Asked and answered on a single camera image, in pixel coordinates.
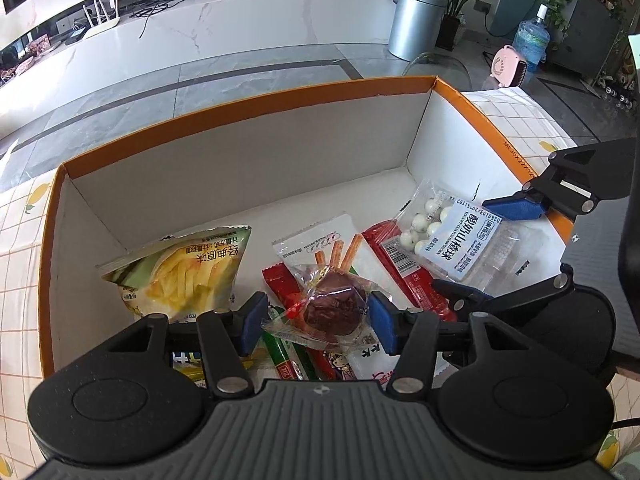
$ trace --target brown chocolate ball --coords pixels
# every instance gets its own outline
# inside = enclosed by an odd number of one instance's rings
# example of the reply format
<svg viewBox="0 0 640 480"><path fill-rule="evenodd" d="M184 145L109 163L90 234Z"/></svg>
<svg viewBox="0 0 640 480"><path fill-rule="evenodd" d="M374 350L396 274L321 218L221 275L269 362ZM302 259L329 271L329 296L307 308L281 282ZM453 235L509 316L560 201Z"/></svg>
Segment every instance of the brown chocolate ball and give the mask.
<svg viewBox="0 0 640 480"><path fill-rule="evenodd" d="M346 273L329 271L306 304L305 322L331 335L349 335L362 320L365 293Z"/></svg>

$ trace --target black pot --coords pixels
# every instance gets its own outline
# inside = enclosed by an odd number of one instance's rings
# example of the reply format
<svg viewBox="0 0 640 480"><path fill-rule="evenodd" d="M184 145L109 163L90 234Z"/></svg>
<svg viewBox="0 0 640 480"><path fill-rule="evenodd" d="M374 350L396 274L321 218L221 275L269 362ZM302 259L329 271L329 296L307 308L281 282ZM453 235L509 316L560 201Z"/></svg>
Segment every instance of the black pot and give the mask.
<svg viewBox="0 0 640 480"><path fill-rule="evenodd" d="M440 32L436 40L436 46L449 51L453 50L453 40L456 37L459 26L459 19L445 15L440 24Z"/></svg>

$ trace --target metal trash can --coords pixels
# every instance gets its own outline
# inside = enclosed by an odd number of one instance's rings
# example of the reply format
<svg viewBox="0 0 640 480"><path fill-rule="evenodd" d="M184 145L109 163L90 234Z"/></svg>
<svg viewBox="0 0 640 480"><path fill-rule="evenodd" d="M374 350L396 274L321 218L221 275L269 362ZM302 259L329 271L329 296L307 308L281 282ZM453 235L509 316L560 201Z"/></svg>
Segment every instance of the metal trash can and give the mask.
<svg viewBox="0 0 640 480"><path fill-rule="evenodd" d="M398 0L388 50L413 61L436 44L447 0Z"/></svg>

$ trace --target potato chip bag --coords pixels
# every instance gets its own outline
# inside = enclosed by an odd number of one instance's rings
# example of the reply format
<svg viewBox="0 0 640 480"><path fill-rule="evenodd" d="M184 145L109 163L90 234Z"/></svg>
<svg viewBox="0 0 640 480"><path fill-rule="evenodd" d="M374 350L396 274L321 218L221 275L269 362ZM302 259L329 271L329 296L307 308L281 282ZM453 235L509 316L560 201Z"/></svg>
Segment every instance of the potato chip bag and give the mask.
<svg viewBox="0 0 640 480"><path fill-rule="evenodd" d="M229 307L250 234L249 226L219 227L160 240L98 270L137 316L161 312L169 322L195 321Z"/></svg>

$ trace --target white bottle cap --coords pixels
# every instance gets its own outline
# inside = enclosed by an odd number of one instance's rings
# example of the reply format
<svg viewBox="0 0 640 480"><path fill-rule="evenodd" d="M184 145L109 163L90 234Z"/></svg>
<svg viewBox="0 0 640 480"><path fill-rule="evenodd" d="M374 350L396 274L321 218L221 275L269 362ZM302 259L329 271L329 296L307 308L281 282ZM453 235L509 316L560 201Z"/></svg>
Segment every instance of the white bottle cap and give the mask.
<svg viewBox="0 0 640 480"><path fill-rule="evenodd" d="M546 17L547 9L548 7L546 5L540 5L540 8L538 9L537 17L539 17L541 20L544 20Z"/></svg>

